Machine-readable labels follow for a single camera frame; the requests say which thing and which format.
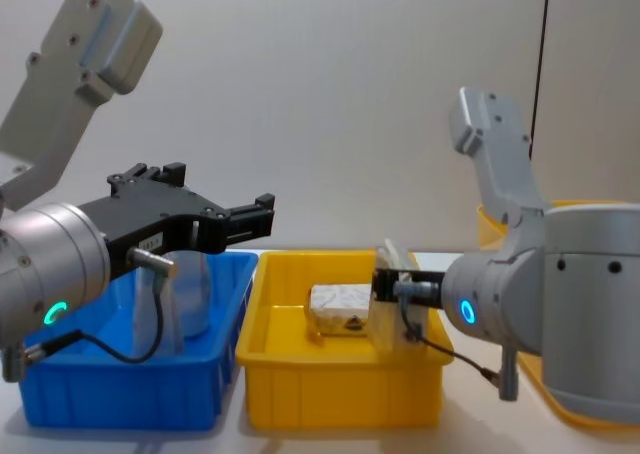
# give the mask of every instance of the blue plastic bin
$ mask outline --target blue plastic bin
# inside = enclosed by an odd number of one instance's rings
[[[131,365],[78,342],[28,370],[20,384],[27,421],[42,427],[212,428],[231,382],[258,256],[226,252],[207,260],[211,327],[186,339],[183,355]],[[79,328],[130,354],[135,275],[116,279],[99,299],[30,336],[27,345]]]

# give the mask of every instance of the yellow container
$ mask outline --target yellow container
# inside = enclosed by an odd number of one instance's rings
[[[619,201],[554,201],[555,207],[571,206],[576,204],[619,204]],[[477,210],[478,245],[483,250],[499,249],[507,234],[507,226],[490,218],[480,206]],[[520,354],[518,361],[522,370],[527,374],[536,390],[542,395],[549,407],[556,415],[567,424],[574,427],[587,429],[638,429],[636,426],[627,426],[612,422],[592,419],[581,414],[568,411],[547,391],[542,383],[542,360],[538,356]]]
[[[260,257],[236,359],[245,366],[249,420],[262,429],[405,427],[437,424],[442,367],[451,358],[418,347],[382,358],[366,337],[307,336],[304,306],[314,284],[371,282],[373,251],[273,252]],[[428,337],[451,348],[430,311]]]

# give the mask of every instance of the white table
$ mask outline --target white table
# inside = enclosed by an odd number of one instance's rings
[[[446,268],[457,254],[419,254],[423,269]],[[498,367],[499,349],[457,332],[444,319],[456,349],[481,364]],[[445,403],[436,429],[257,432],[244,411],[240,369],[226,393],[214,430],[204,433],[76,431],[30,428],[16,385],[0,383],[2,454],[338,454],[338,453],[602,453],[640,452],[640,431],[585,433],[560,422],[524,375],[516,403],[498,400],[496,390],[460,361],[444,371]]]

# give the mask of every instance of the white wall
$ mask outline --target white wall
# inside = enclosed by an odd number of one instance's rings
[[[555,199],[640,201],[640,4],[549,0],[533,164]]]
[[[514,95],[529,125],[543,0],[144,1],[165,27],[147,72],[99,110],[47,200],[179,160],[223,205],[277,195],[261,245],[474,244],[475,175],[447,113],[472,85]],[[61,2],[0,0],[0,115]]]

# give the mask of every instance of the black cable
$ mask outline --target black cable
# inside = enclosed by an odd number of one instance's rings
[[[86,332],[82,332],[79,329],[75,331],[67,332],[66,334],[62,334],[58,337],[50,339],[48,341],[40,344],[40,348],[44,351],[46,357],[49,357],[56,352],[64,349],[65,347],[77,342],[81,339],[85,341],[89,341],[100,349],[105,351],[107,354],[115,357],[119,361],[126,362],[127,364],[140,364],[148,359],[150,359],[155,352],[158,350],[158,346],[160,346],[160,341],[162,341],[162,331],[164,330],[164,315],[162,313],[162,302],[160,300],[161,289],[158,289],[153,293],[153,302],[156,307],[156,319],[157,319],[157,328],[156,328],[156,336],[153,339],[153,343],[149,350],[140,357],[129,357],[124,354],[116,351],[111,346],[107,345],[104,341],[101,341],[95,336],[91,334],[87,334]]]
[[[536,74],[536,90],[533,96],[533,115],[531,117],[531,144],[529,145],[529,159],[533,155],[533,136],[536,132],[536,117],[538,115],[538,97],[540,95],[540,79],[542,77],[542,55],[544,54],[544,41],[547,33],[547,13],[549,12],[549,0],[544,0],[542,11],[542,32],[540,33],[540,50],[538,51],[538,72]]]
[[[476,369],[482,377],[484,377],[487,381],[489,381],[491,384],[497,387],[497,382],[499,378],[499,374],[497,372],[492,371],[489,368],[482,367],[473,359],[470,359],[467,356],[457,353],[451,349],[447,349],[446,347],[441,346],[440,344],[430,341],[429,339],[424,337],[421,333],[420,325],[419,324],[412,325],[411,322],[409,321],[409,318],[407,317],[407,304],[409,301],[407,296],[403,296],[399,301],[400,301],[400,315],[402,316],[402,321],[404,322],[404,325],[407,328],[407,335],[410,339],[420,341],[423,344],[435,349],[436,351],[442,352],[443,354],[447,354],[455,359],[460,359],[461,361],[466,362],[471,367]]]

